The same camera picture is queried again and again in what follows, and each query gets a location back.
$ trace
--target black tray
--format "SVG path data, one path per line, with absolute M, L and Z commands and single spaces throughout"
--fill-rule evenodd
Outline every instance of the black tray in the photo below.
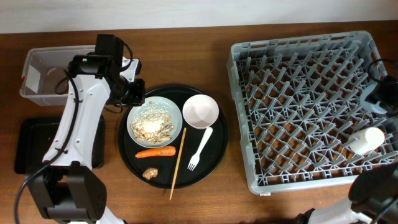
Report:
M 197 94 L 202 94 L 202 92 L 189 86 L 175 85 L 164 86 L 156 90 L 152 90 L 146 94 L 146 97 L 163 96 L 172 100 L 180 108 L 180 111 L 182 111 L 182 107 L 186 100 Z M 228 143 L 228 127 L 221 110 L 217 121 L 211 126 L 213 128 L 213 134 L 201 152 L 200 162 L 193 171 L 188 170 L 187 167 L 191 157 L 196 153 L 199 147 L 199 143 L 205 130 L 197 130 L 189 126 L 189 124 L 184 120 L 180 134 L 170 144 L 171 146 L 175 146 L 177 150 L 175 156 L 137 159 L 135 157 L 136 153 L 147 148 L 135 143 L 127 132 L 126 122 L 130 110 L 131 108 L 124 114 L 119 128 L 119 151 L 129 170 L 145 183 L 154 187 L 171 189 L 183 128 L 187 128 L 187 133 L 185 135 L 178 176 L 175 181 L 176 189 L 187 187 L 203 180 L 205 177 L 210 175 L 221 162 Z M 151 180 L 143 178 L 142 174 L 148 167 L 157 168 L 159 170 L 158 176 Z
M 21 124 L 14 171 L 25 174 L 42 166 L 44 154 L 49 150 L 57 133 L 61 118 L 30 118 Z M 104 161 L 105 121 L 101 115 L 94 138 L 91 165 L 99 168 Z

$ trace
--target dish rack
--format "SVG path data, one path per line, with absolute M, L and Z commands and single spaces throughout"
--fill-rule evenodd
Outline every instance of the dish rack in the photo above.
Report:
M 359 104 L 371 83 L 367 67 L 378 58 L 365 31 L 232 46 L 228 76 L 252 193 L 350 184 L 397 159 L 396 125 Z M 370 72 L 387 75 L 381 62 Z M 349 136 L 371 126 L 385 133 L 385 142 L 355 154 Z

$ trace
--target white label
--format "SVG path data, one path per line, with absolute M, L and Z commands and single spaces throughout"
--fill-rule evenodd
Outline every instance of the white label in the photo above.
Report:
M 31 65 L 29 65 L 25 86 L 27 88 L 30 88 L 35 93 L 37 93 L 39 90 L 39 82 L 40 82 L 40 72 L 37 71 Z

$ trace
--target bowl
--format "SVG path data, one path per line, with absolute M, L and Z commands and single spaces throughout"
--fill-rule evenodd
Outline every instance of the bowl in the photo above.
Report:
M 197 129 L 210 127 L 218 118 L 218 105 L 207 95 L 195 95 L 189 98 L 182 108 L 185 121 Z
M 139 116 L 145 110 L 148 110 L 150 107 L 157 107 L 165 110 L 170 117 L 170 121 L 174 125 L 174 129 L 170 132 L 170 140 L 158 142 L 158 143 L 151 143 L 143 140 L 138 140 L 136 135 L 133 133 L 130 125 L 134 121 L 134 119 Z M 138 145 L 146 147 L 146 148 L 158 148 L 167 146 L 170 144 L 174 139 L 180 134 L 182 128 L 182 115 L 181 111 L 178 106 L 171 100 L 160 97 L 160 96 L 152 96 L 145 99 L 145 103 L 142 106 L 133 107 L 129 115 L 127 117 L 127 131 L 132 138 Z

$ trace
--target wooden chopstick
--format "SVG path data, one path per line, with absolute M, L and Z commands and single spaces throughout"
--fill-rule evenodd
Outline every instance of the wooden chopstick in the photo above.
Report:
M 179 167 L 179 165 L 180 165 L 180 159 L 181 159 L 181 153 L 182 153 L 182 146 L 184 145 L 184 139 L 185 139 L 185 133 L 186 133 L 186 132 L 187 132 L 187 128 L 184 128 L 184 131 L 183 131 L 183 133 L 182 133 L 180 151 L 178 152 L 178 157 L 177 157 L 177 164 L 175 165 L 175 171 L 174 171 L 174 177 L 173 177 L 173 184 L 172 184 L 172 191 L 170 192 L 170 198 L 169 198 L 169 200 L 172 199 L 173 190 L 174 190 L 174 185 L 175 185 L 175 179 L 177 178 L 177 172 L 178 172 L 178 167 Z

